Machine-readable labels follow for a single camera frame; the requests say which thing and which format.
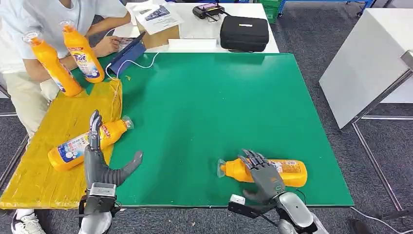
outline green tabletop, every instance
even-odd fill
[[[131,65],[120,78],[122,115],[135,129],[115,144],[110,166],[144,152],[117,189],[123,206],[226,206],[254,187],[217,177],[218,159],[234,160],[242,148],[303,161],[307,205],[353,205],[292,54],[160,53],[152,68]]]

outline tide bottle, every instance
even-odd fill
[[[73,97],[82,92],[82,87],[72,73],[60,62],[56,50],[47,44],[40,32],[29,32],[23,41],[30,45],[38,61],[56,82],[64,95]]]
[[[105,73],[88,40],[76,31],[73,21],[63,20],[59,24],[62,27],[64,43],[86,80],[90,83],[101,82]]]
[[[298,160],[268,159],[269,164],[277,168],[284,184],[290,187],[302,187],[307,182],[307,169]],[[249,169],[237,158],[234,161],[218,161],[218,177],[228,176],[240,182],[254,182]]]
[[[115,122],[102,124],[99,129],[100,148],[105,149],[117,142],[128,129],[133,129],[133,122],[128,116]],[[53,148],[47,156],[57,171],[67,171],[83,162],[87,145],[89,145],[89,132]]]

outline black case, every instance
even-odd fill
[[[221,46],[236,51],[261,52],[269,41],[265,19],[227,16],[220,32]]]

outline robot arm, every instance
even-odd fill
[[[244,205],[245,199],[231,197],[228,204],[230,211],[251,218],[263,216],[264,213],[276,209],[280,215],[277,224],[281,234],[328,234],[315,214],[310,212],[303,201],[294,193],[285,192],[285,185],[277,168],[259,153],[243,150],[245,156],[238,155],[250,170],[252,178],[258,187],[256,193],[244,190],[246,198],[262,203],[260,207]]]
[[[132,161],[121,169],[111,169],[100,150],[99,129],[102,116],[96,110],[90,118],[89,145],[85,149],[86,196],[79,205],[79,234],[107,233],[115,213],[116,188],[142,163],[142,151],[136,152]]]

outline bottle cap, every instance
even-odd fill
[[[23,41],[31,46],[40,45],[44,39],[41,32],[31,31],[23,36]]]
[[[126,128],[127,128],[127,129],[133,129],[133,128],[135,128],[135,126],[134,126],[131,118],[129,118],[129,116],[123,116],[123,117],[122,117],[122,121],[123,121],[123,123],[126,125]]]
[[[223,177],[226,175],[226,164],[225,161],[222,159],[218,160],[218,166],[217,166],[217,176],[219,178]]]
[[[71,20],[62,20],[59,22],[64,33],[71,33],[75,30],[75,23]]]

